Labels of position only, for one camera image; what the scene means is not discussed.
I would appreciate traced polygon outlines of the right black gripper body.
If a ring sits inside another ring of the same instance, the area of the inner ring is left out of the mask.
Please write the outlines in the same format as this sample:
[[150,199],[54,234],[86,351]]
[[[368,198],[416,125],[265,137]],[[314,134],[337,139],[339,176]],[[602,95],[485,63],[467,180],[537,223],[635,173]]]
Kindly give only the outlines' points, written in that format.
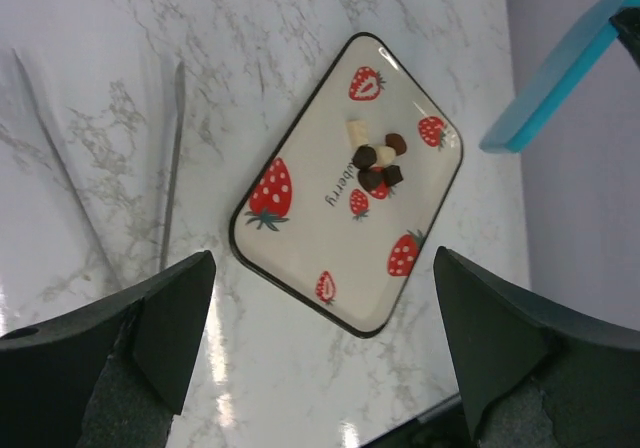
[[609,18],[617,38],[640,69],[640,8],[624,7]]

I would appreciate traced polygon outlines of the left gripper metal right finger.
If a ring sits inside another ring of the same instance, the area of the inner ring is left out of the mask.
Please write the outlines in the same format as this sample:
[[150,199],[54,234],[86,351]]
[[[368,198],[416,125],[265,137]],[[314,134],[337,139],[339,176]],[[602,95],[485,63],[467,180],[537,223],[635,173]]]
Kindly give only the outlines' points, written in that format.
[[639,333],[438,248],[436,292],[478,447],[636,447]]

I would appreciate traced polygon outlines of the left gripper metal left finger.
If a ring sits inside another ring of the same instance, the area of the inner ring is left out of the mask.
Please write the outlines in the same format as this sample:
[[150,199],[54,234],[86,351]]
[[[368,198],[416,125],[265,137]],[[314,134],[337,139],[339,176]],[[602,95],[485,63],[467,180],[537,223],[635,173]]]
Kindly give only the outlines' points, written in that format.
[[153,277],[1,338],[4,447],[163,447],[181,414],[216,265]]

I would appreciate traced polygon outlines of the metal tweezers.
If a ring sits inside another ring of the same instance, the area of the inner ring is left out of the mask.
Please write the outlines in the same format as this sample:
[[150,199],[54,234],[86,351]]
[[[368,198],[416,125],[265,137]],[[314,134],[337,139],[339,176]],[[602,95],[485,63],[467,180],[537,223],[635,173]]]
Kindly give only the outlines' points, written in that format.
[[[32,110],[38,122],[38,126],[42,134],[44,135],[45,140],[52,152],[53,159],[55,160],[56,164],[61,170],[63,178],[70,185],[72,198],[74,199],[76,206],[79,208],[80,214],[82,215],[83,220],[88,224],[88,228],[90,230],[91,236],[93,237],[94,241],[97,243],[98,252],[102,257],[102,260],[105,262],[106,267],[108,268],[112,286],[114,288],[121,289],[122,284],[117,276],[117,272],[114,268],[114,265],[111,263],[111,261],[108,258],[104,245],[101,243],[99,234],[96,231],[93,223],[91,222],[90,216],[82,202],[82,198],[73,183],[73,179],[71,177],[71,174],[69,173],[67,165],[58,150],[58,147],[54,141],[54,138],[52,137],[51,130],[47,126],[46,112],[42,109],[41,104],[37,100],[36,92],[35,92],[33,83],[29,77],[28,71],[24,66],[24,63],[21,60],[18,52],[15,49],[13,49],[12,53],[18,69],[20,82],[22,83],[22,86],[26,91],[27,99],[31,104]],[[173,86],[174,86],[174,98],[175,98],[175,105],[176,105],[176,122],[175,122],[172,154],[171,154],[167,201],[165,203],[162,242],[161,242],[161,248],[160,248],[160,259],[159,259],[160,271],[163,271],[167,267],[167,262],[168,262],[169,240],[170,240],[171,226],[172,226],[172,220],[173,220],[175,191],[176,191],[176,184],[177,184],[181,141],[182,141],[182,133],[183,133],[183,125],[184,125],[184,114],[185,114],[185,107],[186,107],[186,73],[185,73],[185,63],[183,60],[180,60],[179,63],[176,65],[175,74],[173,78]]]

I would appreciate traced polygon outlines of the dark square chocolate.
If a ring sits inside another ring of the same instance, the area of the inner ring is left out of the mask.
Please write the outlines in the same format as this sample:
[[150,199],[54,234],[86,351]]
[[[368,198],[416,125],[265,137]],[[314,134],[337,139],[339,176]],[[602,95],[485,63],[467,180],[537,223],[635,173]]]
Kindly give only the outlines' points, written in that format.
[[388,165],[382,169],[384,184],[393,187],[404,180],[401,168],[398,165]]

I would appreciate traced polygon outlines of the dark faceted chocolate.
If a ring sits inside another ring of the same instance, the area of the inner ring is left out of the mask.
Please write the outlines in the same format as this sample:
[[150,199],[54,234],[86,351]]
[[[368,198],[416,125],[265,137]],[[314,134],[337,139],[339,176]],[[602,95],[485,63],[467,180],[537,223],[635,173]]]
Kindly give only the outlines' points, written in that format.
[[357,178],[367,192],[376,190],[383,183],[382,173],[376,167],[359,170]]

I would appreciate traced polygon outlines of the white cylinder chocolate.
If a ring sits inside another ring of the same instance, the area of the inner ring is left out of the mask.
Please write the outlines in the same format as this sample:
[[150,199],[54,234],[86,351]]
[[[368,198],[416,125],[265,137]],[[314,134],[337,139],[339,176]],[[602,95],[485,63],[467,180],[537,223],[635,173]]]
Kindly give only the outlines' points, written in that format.
[[396,150],[389,146],[377,145],[374,146],[376,154],[375,166],[386,167],[393,163],[397,156]]

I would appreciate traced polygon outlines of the white square chocolate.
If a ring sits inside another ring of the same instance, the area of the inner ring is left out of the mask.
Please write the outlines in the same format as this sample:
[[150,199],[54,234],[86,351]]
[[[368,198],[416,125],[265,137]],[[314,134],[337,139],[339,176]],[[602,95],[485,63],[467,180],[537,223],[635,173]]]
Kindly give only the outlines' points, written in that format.
[[346,129],[353,150],[369,144],[368,127],[364,120],[347,121]]

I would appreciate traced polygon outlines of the teal box lid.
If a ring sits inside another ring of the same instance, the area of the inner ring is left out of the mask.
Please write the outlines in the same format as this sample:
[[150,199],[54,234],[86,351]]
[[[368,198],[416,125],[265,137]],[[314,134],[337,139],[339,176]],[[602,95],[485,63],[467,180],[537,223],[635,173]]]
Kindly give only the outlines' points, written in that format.
[[639,7],[639,0],[598,0],[586,10],[489,128],[480,149],[488,153],[522,151],[609,46],[619,41],[609,18],[624,7]]

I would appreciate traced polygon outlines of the strawberry pattern square plate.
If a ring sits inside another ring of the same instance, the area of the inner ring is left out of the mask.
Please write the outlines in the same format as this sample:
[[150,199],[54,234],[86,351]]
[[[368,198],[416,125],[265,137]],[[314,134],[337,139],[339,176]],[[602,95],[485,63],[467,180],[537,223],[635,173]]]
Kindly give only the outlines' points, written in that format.
[[[364,120],[353,150],[346,122]],[[404,180],[367,192],[374,146]],[[235,209],[229,241],[247,268],[369,338],[388,322],[461,167],[458,130],[383,41],[341,49]]]

